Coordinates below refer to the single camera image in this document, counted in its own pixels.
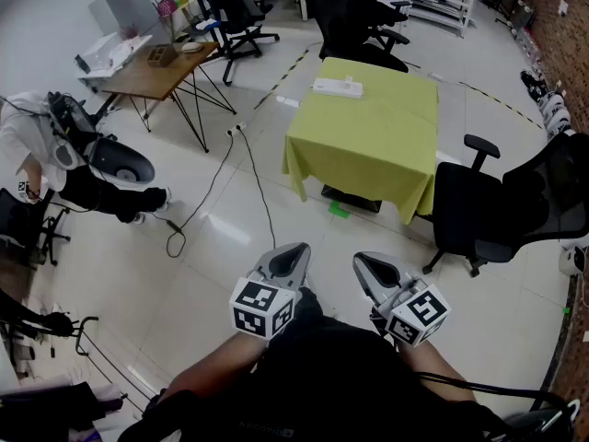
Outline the row of white black gear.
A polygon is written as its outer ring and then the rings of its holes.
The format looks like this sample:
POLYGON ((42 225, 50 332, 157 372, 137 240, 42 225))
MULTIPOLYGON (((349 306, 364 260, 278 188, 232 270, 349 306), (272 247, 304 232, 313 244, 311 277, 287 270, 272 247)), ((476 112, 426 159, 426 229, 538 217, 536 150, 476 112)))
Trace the row of white black gear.
POLYGON ((536 78, 530 71, 520 72, 530 98, 537 104, 548 140, 565 133, 572 135, 571 115, 559 91, 549 90, 544 79, 536 78))

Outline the table with green tablecloth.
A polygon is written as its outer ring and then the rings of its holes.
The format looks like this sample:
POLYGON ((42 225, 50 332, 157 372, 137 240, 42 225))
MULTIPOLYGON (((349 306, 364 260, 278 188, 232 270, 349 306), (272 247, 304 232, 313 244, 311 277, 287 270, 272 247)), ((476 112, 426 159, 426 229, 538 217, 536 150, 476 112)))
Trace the table with green tablecloth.
POLYGON ((433 210, 438 134, 434 81, 371 64, 326 58, 318 77, 352 81, 348 99, 309 91, 285 136, 283 174, 302 200, 314 177, 339 191, 390 202, 408 224, 433 210))

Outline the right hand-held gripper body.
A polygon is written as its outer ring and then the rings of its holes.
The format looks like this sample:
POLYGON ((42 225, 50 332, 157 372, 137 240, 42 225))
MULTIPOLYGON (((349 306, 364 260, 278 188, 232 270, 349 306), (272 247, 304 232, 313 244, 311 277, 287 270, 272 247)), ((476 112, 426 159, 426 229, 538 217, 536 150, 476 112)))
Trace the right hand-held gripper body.
POLYGON ((422 277, 407 273, 399 285, 379 285, 374 292, 375 314, 385 322, 383 331, 393 339, 417 347, 427 341, 451 312, 440 290, 422 277))

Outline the wooden organizer box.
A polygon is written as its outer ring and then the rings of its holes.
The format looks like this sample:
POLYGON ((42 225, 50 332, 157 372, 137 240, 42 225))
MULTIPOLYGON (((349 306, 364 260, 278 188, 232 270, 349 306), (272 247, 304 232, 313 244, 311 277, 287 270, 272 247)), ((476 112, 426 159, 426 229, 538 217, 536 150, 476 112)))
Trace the wooden organizer box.
POLYGON ((147 56, 146 62, 153 67, 167 67, 179 56, 173 44, 154 45, 147 56))

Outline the white power strip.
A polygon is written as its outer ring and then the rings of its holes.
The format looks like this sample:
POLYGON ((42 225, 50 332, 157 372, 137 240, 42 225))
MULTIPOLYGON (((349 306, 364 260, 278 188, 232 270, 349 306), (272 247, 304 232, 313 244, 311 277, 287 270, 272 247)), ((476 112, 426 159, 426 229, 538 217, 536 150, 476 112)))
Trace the white power strip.
POLYGON ((364 94, 362 83, 348 79, 316 78, 311 88, 314 93, 346 99, 360 99, 364 94))

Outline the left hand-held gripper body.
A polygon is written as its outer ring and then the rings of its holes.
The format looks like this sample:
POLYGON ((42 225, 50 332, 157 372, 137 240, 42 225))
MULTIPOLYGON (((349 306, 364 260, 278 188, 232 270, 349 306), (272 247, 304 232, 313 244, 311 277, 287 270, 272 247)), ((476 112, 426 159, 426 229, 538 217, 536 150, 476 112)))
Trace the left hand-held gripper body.
POLYGON ((300 273, 278 276, 261 267, 240 277, 229 300, 233 328, 271 340, 293 320, 302 286, 300 273))

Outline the person's right forearm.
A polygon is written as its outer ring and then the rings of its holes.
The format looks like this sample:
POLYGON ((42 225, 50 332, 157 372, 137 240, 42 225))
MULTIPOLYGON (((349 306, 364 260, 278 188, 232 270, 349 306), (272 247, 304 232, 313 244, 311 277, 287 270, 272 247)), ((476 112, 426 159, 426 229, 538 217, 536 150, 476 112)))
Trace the person's right forearm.
MULTIPOLYGON (((443 358, 435 346, 426 341, 417 347, 398 342, 401 359, 415 372, 432 373, 463 380, 463 377, 443 358)), ((472 390, 461 389, 443 383, 423 380, 422 384, 446 401, 473 401, 477 399, 472 390)))

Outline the black table base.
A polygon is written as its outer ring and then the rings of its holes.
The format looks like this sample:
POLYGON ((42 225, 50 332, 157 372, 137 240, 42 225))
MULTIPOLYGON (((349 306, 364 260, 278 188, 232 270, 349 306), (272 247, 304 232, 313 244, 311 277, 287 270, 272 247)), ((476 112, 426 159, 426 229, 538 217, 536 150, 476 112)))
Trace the black table base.
POLYGON ((332 201, 348 204, 375 214, 378 214, 380 212, 380 208, 382 205, 382 202, 380 200, 368 200, 358 195, 342 192, 338 189, 330 187, 329 185, 323 186, 321 195, 332 201))

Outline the person's left forearm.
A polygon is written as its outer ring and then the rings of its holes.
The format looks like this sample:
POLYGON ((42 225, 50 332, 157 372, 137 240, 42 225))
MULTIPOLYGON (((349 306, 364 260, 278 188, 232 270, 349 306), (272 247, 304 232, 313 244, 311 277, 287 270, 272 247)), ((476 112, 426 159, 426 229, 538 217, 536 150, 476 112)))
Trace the person's left forearm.
POLYGON ((237 332, 205 358, 178 374, 162 398, 189 391, 208 398, 249 374, 267 350, 268 342, 237 332))

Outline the white open box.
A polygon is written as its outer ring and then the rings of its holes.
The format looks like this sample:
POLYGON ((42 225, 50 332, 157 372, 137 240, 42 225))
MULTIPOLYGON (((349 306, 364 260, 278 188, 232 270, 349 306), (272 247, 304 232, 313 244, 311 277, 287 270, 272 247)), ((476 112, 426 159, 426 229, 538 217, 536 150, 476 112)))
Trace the white open box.
POLYGON ((90 71, 79 66, 75 69, 78 80, 105 79, 112 77, 128 63, 150 40, 152 35, 137 36, 123 41, 117 32, 103 36, 81 55, 90 71))

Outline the person's black clothing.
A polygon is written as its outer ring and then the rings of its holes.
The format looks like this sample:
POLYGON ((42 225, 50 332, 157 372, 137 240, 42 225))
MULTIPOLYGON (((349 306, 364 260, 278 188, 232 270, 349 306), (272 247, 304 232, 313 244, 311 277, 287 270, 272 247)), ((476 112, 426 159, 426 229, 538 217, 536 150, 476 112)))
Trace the person's black clothing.
POLYGON ((294 319, 226 390, 153 399, 118 442, 485 442, 506 423, 422 384, 398 345, 326 316, 301 291, 294 319))

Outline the black mesh office chair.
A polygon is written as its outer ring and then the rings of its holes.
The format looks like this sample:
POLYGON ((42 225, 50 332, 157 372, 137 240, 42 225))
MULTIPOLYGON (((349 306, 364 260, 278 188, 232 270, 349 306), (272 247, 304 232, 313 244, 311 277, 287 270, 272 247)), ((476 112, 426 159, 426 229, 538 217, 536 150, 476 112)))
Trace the black mesh office chair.
POLYGON ((589 135, 556 135, 534 157, 495 178, 482 172, 499 148, 476 135, 464 137, 477 155, 469 167, 438 165, 433 224, 437 252, 422 267, 430 273, 445 254, 462 256, 470 275, 487 263, 506 263, 526 244, 589 234, 589 135))

